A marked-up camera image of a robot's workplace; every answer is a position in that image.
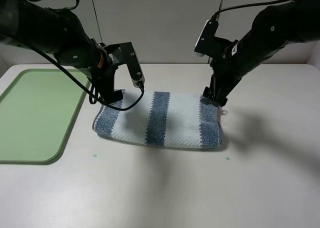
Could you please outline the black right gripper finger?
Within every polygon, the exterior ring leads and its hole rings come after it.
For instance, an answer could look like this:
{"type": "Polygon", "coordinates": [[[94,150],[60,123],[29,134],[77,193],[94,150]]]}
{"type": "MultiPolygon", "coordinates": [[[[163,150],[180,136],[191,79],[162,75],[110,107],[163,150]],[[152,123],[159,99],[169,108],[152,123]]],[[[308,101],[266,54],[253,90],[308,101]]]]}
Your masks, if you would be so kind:
{"type": "Polygon", "coordinates": [[[201,102],[205,105],[225,106],[227,101],[228,99],[226,97],[215,97],[207,86],[201,96],[201,102]]]}

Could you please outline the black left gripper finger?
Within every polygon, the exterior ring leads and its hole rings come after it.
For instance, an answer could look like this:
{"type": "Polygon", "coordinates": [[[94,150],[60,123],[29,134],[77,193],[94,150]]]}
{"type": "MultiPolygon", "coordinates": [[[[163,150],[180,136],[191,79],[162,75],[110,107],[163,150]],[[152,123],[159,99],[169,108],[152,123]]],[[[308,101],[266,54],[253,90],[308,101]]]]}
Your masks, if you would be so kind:
{"type": "Polygon", "coordinates": [[[116,103],[123,99],[123,91],[118,90],[107,90],[100,93],[100,97],[106,103],[116,103]]]}

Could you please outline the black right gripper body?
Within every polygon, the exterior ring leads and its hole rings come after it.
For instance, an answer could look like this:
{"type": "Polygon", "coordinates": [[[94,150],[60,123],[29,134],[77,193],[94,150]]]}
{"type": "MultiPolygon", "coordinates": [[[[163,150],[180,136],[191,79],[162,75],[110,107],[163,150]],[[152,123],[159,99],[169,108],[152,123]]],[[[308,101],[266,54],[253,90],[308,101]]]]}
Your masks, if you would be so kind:
{"type": "Polygon", "coordinates": [[[226,98],[250,72],[250,39],[229,41],[215,37],[210,48],[213,69],[208,88],[209,98],[226,98]]]}

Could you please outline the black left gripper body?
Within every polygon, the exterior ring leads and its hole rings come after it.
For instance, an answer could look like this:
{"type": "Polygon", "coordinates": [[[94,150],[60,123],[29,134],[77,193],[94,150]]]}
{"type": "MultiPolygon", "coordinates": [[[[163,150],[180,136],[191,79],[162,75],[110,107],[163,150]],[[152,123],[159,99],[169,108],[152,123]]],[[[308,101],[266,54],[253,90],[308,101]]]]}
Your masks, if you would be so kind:
{"type": "Polygon", "coordinates": [[[101,44],[94,38],[87,38],[86,67],[91,83],[90,98],[101,98],[103,91],[115,90],[116,66],[101,44]]]}

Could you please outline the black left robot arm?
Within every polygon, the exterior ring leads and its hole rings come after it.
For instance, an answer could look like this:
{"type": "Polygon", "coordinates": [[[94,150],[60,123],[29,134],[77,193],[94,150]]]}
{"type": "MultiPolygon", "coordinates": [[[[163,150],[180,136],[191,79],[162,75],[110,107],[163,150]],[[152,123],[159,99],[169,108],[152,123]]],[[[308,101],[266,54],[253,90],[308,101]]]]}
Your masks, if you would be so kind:
{"type": "Polygon", "coordinates": [[[114,89],[116,66],[104,45],[88,37],[75,7],[43,8],[38,1],[0,0],[1,44],[33,50],[61,70],[80,70],[91,83],[92,104],[97,98],[103,105],[122,100],[122,91],[114,89]]]}

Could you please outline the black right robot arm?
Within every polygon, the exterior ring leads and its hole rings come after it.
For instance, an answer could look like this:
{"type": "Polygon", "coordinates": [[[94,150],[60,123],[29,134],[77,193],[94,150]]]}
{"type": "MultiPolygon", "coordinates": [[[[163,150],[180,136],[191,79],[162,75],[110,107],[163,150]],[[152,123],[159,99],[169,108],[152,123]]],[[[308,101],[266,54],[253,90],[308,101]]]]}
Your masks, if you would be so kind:
{"type": "Polygon", "coordinates": [[[320,39],[320,0],[267,6],[240,40],[217,37],[218,25],[214,17],[206,22],[194,51],[212,59],[213,74],[201,102],[223,107],[229,93],[245,75],[285,46],[320,39]]]}

